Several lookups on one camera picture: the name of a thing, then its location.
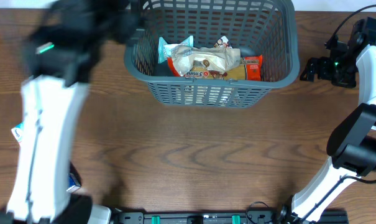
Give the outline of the red spaghetti packet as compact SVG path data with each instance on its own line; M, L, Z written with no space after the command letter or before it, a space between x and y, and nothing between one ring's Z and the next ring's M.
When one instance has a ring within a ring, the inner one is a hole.
M262 62L263 56L241 57L240 65L227 72L208 70L199 62L195 62L195 66L184 77L210 80L261 81Z

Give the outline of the beige paper pouch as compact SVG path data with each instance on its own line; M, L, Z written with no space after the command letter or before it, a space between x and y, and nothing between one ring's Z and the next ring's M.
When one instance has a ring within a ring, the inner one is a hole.
M171 51L173 66L180 76L187 74L199 62L204 68L227 72L240 65L241 50L227 47L196 48L178 45Z

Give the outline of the brown white snack bag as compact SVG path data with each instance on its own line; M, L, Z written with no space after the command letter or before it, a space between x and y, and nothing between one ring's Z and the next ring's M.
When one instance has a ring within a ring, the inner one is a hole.
M215 47L215 48L216 48L216 47L225 47L225 48L229 48L229 49L232 48L232 46L231 46L231 44L230 44L230 42L229 42L229 39L228 39L226 36L222 36L222 37L220 37L220 38L216 41L216 43L214 44L214 47Z

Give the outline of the teal snack packet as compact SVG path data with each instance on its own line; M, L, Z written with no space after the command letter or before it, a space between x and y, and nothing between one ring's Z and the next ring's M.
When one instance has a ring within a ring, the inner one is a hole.
M160 37L158 40L158 63L161 64L171 57L172 50L179 46L185 45L187 47L192 47L194 44L194 37L190 35L184 41L179 44L168 44L163 37Z

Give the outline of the colourful tissue multipack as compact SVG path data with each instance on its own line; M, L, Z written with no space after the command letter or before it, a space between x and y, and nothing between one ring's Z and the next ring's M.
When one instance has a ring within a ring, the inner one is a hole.
M11 133L13 134L14 138L19 143L19 145L22 146L22 140L23 140L23 134L24 134L24 123L21 122L18 125L14 126L11 129ZM72 163L70 163L70 171L68 175L68 180L69 180L69 184L66 190L67 192L73 193L81 188L81 177Z

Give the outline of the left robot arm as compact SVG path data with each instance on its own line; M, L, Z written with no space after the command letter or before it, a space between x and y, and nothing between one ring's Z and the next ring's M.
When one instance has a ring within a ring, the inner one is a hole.
M100 212L91 197L68 191L75 128L102 45L135 42L142 11L141 1L55 1L24 40L24 132L0 223L89 223Z

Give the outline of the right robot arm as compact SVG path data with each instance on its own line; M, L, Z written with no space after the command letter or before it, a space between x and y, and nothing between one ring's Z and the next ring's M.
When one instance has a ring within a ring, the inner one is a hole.
M359 87L357 108L331 133L328 158L310 183L273 216L274 223L348 223L347 213L328 205L354 182L376 184L376 19L358 20L348 43L336 34L326 42L329 57L311 58L300 76L317 75L334 86Z

